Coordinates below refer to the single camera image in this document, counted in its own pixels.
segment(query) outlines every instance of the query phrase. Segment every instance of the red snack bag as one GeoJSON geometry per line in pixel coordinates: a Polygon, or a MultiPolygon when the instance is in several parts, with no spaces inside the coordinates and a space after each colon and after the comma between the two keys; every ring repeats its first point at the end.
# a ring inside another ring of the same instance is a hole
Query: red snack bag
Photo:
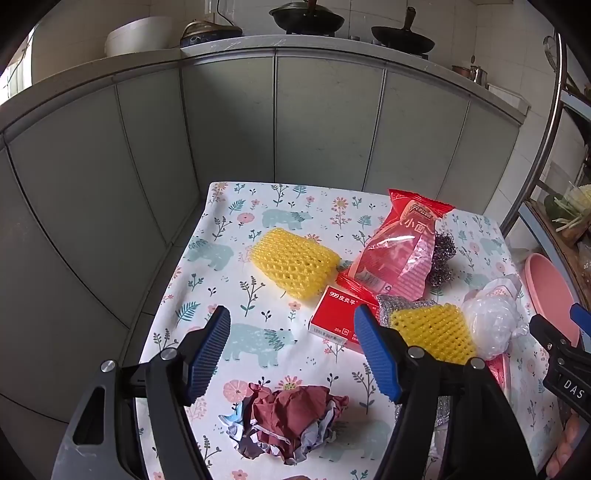
{"type": "Polygon", "coordinates": [[[431,270],[435,220],[453,206],[417,193],[389,193],[390,214],[337,283],[362,299],[387,293],[414,301],[423,296],[431,270]]]}

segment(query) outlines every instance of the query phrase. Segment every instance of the frying pan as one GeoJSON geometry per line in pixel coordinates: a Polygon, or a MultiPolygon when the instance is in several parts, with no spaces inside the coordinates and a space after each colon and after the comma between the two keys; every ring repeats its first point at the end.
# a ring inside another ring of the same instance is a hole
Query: frying pan
{"type": "Polygon", "coordinates": [[[292,2],[274,8],[269,14],[287,34],[334,35],[345,19],[316,2],[292,2]]]}
{"type": "Polygon", "coordinates": [[[408,7],[407,16],[404,19],[404,26],[402,28],[372,27],[371,33],[376,40],[388,48],[412,55],[427,53],[433,49],[435,42],[430,38],[410,31],[416,15],[417,11],[413,7],[408,7]]]}

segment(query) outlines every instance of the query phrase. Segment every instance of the pan handle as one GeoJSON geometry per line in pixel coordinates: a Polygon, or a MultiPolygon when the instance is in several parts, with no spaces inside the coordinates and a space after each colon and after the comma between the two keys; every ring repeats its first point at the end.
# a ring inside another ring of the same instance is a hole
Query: pan handle
{"type": "Polygon", "coordinates": [[[308,11],[306,12],[307,15],[314,15],[316,11],[316,3],[318,0],[307,0],[308,1],[308,11]]]}
{"type": "Polygon", "coordinates": [[[402,28],[403,30],[410,31],[410,27],[413,26],[414,17],[416,17],[416,15],[417,15],[417,11],[414,9],[414,7],[407,8],[407,16],[404,19],[404,26],[402,28]]]}

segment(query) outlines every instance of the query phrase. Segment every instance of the tablecloth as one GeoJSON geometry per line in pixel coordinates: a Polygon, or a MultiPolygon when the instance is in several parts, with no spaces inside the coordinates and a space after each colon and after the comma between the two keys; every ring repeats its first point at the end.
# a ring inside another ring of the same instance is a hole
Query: tablecloth
{"type": "MultiPolygon", "coordinates": [[[[394,405],[379,392],[365,357],[309,333],[313,307],[285,294],[252,265],[249,255],[259,238],[278,226],[331,248],[343,260],[353,260],[390,207],[388,196],[348,190],[235,182],[210,186],[203,216],[162,298],[141,361],[177,345],[188,331],[202,328],[218,304],[230,310],[233,326],[246,324],[277,334],[280,348],[271,356],[245,338],[233,357],[239,360],[221,359],[207,393],[187,409],[215,480],[374,477],[394,428],[394,405]],[[325,385],[334,395],[348,395],[341,435],[296,466],[283,465],[270,455],[244,459],[233,449],[218,415],[232,413],[249,382],[272,390],[325,385]]],[[[449,262],[454,278],[427,290],[426,297],[461,305],[468,291],[517,273],[494,220],[453,210],[437,222],[437,230],[455,239],[458,253],[449,262]]],[[[528,319],[534,314],[525,289],[518,304],[528,319]]],[[[511,405],[540,468],[562,431],[556,398],[542,385],[547,353],[531,335],[513,340],[508,353],[511,405]]],[[[162,480],[145,400],[138,400],[138,425],[148,474],[162,480]]],[[[426,479],[436,477],[439,462],[429,458],[426,479]]]]}

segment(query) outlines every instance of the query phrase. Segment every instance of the cabinet door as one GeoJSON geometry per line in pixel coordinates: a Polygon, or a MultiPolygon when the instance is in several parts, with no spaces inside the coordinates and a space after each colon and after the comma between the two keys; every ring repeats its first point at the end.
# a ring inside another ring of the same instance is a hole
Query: cabinet door
{"type": "Polygon", "coordinates": [[[383,74],[341,60],[279,56],[276,181],[361,190],[383,74]]]}
{"type": "Polygon", "coordinates": [[[471,100],[452,164],[437,200],[484,213],[505,171],[519,124],[493,107],[471,100]]]}
{"type": "Polygon", "coordinates": [[[170,242],[199,198],[178,70],[117,85],[125,133],[150,207],[170,242]]]}
{"type": "Polygon", "coordinates": [[[182,69],[199,189],[213,181],[273,181],[273,58],[182,69]]]}
{"type": "Polygon", "coordinates": [[[435,198],[462,131],[468,99],[439,82],[389,71],[363,190],[435,198]]]}
{"type": "Polygon", "coordinates": [[[67,426],[0,397],[0,429],[37,480],[50,480],[67,426]]]}
{"type": "Polygon", "coordinates": [[[131,325],[165,245],[129,156],[115,88],[50,113],[9,148],[61,255],[131,325]]]}
{"type": "Polygon", "coordinates": [[[0,205],[1,391],[68,422],[100,363],[119,358],[128,329],[51,246],[22,197],[6,150],[0,151],[0,205]]]}

